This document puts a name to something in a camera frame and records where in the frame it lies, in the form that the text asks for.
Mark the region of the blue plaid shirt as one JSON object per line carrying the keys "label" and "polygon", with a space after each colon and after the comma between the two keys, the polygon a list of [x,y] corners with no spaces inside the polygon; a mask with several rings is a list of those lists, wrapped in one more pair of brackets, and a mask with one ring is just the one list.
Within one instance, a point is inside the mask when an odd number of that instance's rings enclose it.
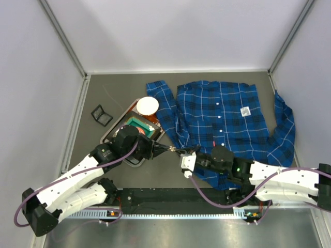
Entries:
{"label": "blue plaid shirt", "polygon": [[[221,145],[236,157],[264,164],[290,167],[294,159],[295,123],[292,109],[275,94],[276,127],[270,133],[255,85],[220,81],[197,81],[177,88],[174,95],[167,83],[146,85],[147,95],[159,103],[158,120],[177,148],[201,146],[211,153]],[[242,117],[248,106],[251,115]]]}

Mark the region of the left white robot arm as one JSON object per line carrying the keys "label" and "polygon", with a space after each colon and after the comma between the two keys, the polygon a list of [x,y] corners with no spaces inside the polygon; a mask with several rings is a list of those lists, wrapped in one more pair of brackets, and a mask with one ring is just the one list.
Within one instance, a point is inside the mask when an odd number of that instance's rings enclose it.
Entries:
{"label": "left white robot arm", "polygon": [[108,142],[96,146],[84,159],[48,186],[27,189],[21,211],[35,236],[51,232],[62,220],[93,205],[111,205],[117,200],[113,181],[103,178],[129,157],[153,159],[171,150],[126,125]]}

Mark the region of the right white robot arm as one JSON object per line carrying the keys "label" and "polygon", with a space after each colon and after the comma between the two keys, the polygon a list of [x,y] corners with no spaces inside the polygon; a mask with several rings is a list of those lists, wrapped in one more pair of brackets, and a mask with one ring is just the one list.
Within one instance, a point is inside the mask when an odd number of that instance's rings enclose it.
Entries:
{"label": "right white robot arm", "polygon": [[226,208],[288,200],[330,211],[328,164],[321,163],[318,168],[274,166],[238,158],[224,146],[215,146],[211,154],[200,152],[199,146],[170,150],[180,155],[180,167],[186,178],[192,179],[197,169],[209,169],[240,186],[225,192]]}

